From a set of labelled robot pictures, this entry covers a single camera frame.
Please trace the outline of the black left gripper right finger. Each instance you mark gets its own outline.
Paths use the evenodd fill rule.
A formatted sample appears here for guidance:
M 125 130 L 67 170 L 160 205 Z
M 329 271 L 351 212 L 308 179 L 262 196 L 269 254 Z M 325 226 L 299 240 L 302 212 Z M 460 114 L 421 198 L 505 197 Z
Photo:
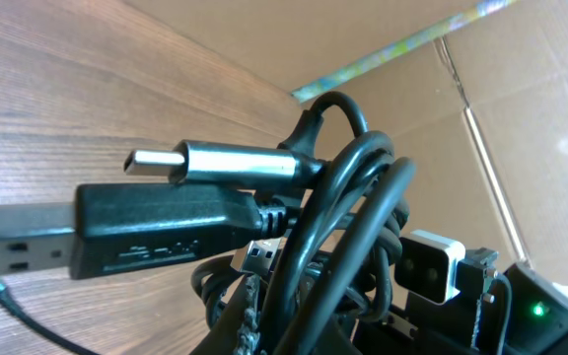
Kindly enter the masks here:
M 312 355 L 360 355 L 361 352 L 352 343 L 350 337 L 354 330 L 355 320 L 348 311 L 339 308 L 341 296 L 331 295 L 322 305 L 325 312 L 330 311 L 322 332 L 310 353 Z

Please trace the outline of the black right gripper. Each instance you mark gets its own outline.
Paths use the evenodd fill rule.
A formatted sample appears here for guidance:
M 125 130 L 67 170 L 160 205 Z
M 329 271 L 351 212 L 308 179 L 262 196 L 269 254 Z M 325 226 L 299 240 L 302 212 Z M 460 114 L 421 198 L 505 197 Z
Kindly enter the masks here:
M 497 272 L 498 252 L 470 249 L 458 263 L 460 293 L 436 305 L 410 292 L 403 309 L 361 322 L 353 336 L 362 354 L 501 354 L 511 313 L 511 286 Z

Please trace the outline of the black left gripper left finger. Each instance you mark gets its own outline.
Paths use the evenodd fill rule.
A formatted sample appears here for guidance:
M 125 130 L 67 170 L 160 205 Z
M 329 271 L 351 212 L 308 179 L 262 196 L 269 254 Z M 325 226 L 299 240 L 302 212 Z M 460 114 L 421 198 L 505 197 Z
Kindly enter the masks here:
M 260 342 L 260 277 L 246 276 L 213 328 L 190 355 L 253 355 Z

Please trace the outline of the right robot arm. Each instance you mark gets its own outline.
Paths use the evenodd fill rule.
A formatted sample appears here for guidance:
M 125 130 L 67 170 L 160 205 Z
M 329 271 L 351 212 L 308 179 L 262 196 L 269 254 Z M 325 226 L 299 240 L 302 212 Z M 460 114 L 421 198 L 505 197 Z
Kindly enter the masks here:
M 437 305 L 409 293 L 387 320 L 360 323 L 362 354 L 568 354 L 568 298 L 522 263 L 499 273 L 498 254 L 471 249 L 459 261 L 459 294 Z

